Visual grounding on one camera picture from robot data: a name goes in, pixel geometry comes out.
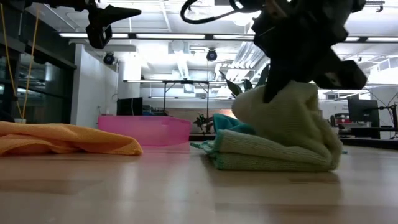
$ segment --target folded towel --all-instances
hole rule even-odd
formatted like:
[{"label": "folded towel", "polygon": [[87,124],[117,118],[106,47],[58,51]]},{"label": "folded towel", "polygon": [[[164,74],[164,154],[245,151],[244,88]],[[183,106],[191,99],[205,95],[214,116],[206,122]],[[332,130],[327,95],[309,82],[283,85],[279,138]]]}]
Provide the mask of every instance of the folded towel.
[{"label": "folded towel", "polygon": [[327,172],[337,168],[342,143],[319,115],[318,88],[290,82],[270,103],[265,87],[240,94],[233,113],[255,135],[219,129],[204,149],[220,170]]},{"label": "folded towel", "polygon": [[0,122],[0,156],[91,152],[140,155],[138,142],[127,136],[69,124]]}]

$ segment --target orange cloth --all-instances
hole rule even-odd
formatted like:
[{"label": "orange cloth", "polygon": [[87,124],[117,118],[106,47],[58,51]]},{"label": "orange cloth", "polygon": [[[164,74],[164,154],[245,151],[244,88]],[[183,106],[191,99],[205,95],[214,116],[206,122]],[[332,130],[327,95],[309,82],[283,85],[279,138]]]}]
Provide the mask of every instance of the orange cloth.
[{"label": "orange cloth", "polygon": [[135,156],[138,142],[127,136],[70,124],[0,122],[0,156],[90,152]]}]

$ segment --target pink bin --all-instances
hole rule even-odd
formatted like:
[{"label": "pink bin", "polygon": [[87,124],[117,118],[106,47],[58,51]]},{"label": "pink bin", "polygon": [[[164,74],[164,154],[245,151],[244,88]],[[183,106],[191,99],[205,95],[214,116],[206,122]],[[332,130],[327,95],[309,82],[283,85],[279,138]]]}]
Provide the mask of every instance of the pink bin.
[{"label": "pink bin", "polygon": [[141,146],[171,146],[189,141],[191,122],[170,116],[100,116],[98,129],[133,137]]}]

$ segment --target computer monitor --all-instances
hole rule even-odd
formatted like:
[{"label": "computer monitor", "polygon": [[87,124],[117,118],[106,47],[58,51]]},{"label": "computer monitor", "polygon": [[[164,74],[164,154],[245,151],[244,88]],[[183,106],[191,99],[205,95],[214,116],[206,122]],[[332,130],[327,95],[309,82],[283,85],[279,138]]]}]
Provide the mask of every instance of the computer monitor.
[{"label": "computer monitor", "polygon": [[118,99],[118,116],[142,116],[142,97]]},{"label": "computer monitor", "polygon": [[372,127],[379,127],[378,107],[377,100],[348,99],[349,119],[354,122],[371,122]]}]

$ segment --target table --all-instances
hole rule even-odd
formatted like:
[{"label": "table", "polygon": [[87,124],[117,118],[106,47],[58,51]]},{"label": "table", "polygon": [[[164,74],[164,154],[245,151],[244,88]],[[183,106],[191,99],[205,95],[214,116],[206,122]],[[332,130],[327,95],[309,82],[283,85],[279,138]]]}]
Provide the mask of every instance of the table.
[{"label": "table", "polygon": [[141,157],[0,157],[2,224],[395,223],[398,154],[346,147],[334,173],[223,172],[188,145]]},{"label": "table", "polygon": [[396,131],[394,128],[351,128],[351,133],[356,137],[370,137],[373,139],[380,139],[380,132],[394,132]]}]

